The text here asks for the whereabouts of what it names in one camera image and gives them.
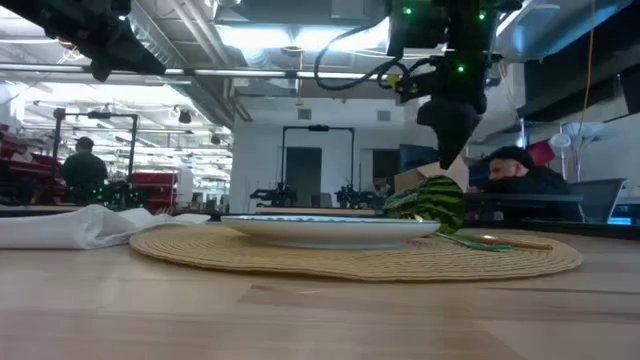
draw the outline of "chair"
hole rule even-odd
[[[311,207],[320,207],[320,208],[333,207],[331,194],[321,193],[321,194],[311,195]]]
[[[606,179],[569,184],[573,194],[583,196],[581,208],[585,223],[609,223],[625,181],[627,179]]]

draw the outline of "woven placemat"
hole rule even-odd
[[[294,273],[363,281],[510,279],[553,274],[580,265],[582,256],[558,241],[553,250],[472,250],[440,238],[409,241],[397,250],[320,250],[276,247],[222,226],[159,228],[131,237],[133,249],[155,258],[202,268]]]

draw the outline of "man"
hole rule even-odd
[[[562,176],[544,166],[536,166],[529,153],[516,146],[505,146],[489,158],[489,182],[482,191],[503,194],[570,195],[569,185]],[[546,209],[509,209],[506,217],[552,217],[582,222],[580,207],[575,203],[553,203]]]
[[[86,192],[104,184],[108,177],[107,167],[100,158],[91,153],[92,150],[91,139],[86,136],[78,139],[76,153],[69,156],[60,169],[60,175],[67,186]]]

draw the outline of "ceiling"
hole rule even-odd
[[[598,0],[598,19],[605,19],[629,1]],[[590,18],[590,4],[591,0],[526,0],[522,11],[502,18],[496,50],[507,58],[507,63],[542,58],[588,30],[584,24],[585,21],[588,24]],[[127,21],[145,46],[168,67],[310,71],[318,49],[328,39],[355,26],[378,22],[383,14],[382,0],[243,0],[233,8],[218,7],[215,1],[208,0],[133,0]],[[332,48],[321,70],[364,73],[387,61],[383,56],[385,26],[382,22],[369,33],[355,40],[347,39]],[[283,51],[280,47],[287,44],[300,45],[305,51],[302,56]],[[442,51],[442,48],[408,49],[404,61],[411,63]],[[88,63],[87,59],[69,53],[57,42],[45,38],[37,26],[2,8],[0,61]],[[381,90],[373,83],[349,91],[327,92],[313,81],[278,79],[231,81],[194,77],[176,80],[114,75],[108,81],[111,85],[101,85],[81,74],[13,72],[0,73],[0,81],[16,84],[16,89],[23,91],[31,87],[21,100],[27,104],[25,119],[33,126],[51,124],[51,109],[48,108],[51,106],[77,104],[99,108],[108,103],[144,115],[143,127],[170,130],[179,127],[175,112],[172,113],[178,105],[192,112],[190,126],[204,130],[201,134],[169,136],[169,140],[157,134],[141,134],[143,142],[148,143],[139,144],[140,149],[156,147],[152,143],[162,147],[207,147],[211,145],[210,132],[224,135],[223,146],[228,147],[233,141],[229,129],[233,128],[234,121],[274,124],[298,121],[301,108],[296,106],[298,96],[304,99],[302,108],[312,110],[314,121],[344,119],[340,122],[387,127],[400,124],[404,119],[403,108],[396,105],[393,92]],[[516,90],[514,84],[511,79],[488,89],[489,109],[474,137],[486,137],[515,123],[511,99]],[[34,101],[40,101],[39,105],[34,105]],[[390,120],[379,121],[378,110],[387,111]],[[82,126],[85,124],[95,126],[90,123],[82,123]],[[116,128],[126,125],[117,120],[112,124]],[[71,140],[77,132],[66,136]],[[91,136],[100,144],[121,145],[117,141],[115,144],[113,136],[108,134]],[[218,156],[224,160],[229,155],[212,155],[212,158],[218,159],[215,157]],[[170,157],[165,160],[166,163],[173,161]]]

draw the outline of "white plate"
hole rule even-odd
[[[384,249],[438,231],[428,220],[323,216],[223,216],[222,223],[279,246],[321,249]]]

